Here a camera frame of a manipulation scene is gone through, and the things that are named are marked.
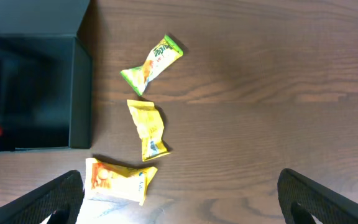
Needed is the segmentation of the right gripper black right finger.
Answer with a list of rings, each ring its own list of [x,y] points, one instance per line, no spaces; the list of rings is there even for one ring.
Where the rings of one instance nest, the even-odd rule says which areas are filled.
[[[283,169],[277,182],[285,223],[358,223],[358,203],[292,170]]]

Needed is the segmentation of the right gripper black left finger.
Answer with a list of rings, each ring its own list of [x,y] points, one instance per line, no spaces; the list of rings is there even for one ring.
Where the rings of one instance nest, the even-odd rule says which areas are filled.
[[[0,223],[76,223],[83,199],[81,174],[70,170],[0,207]]]

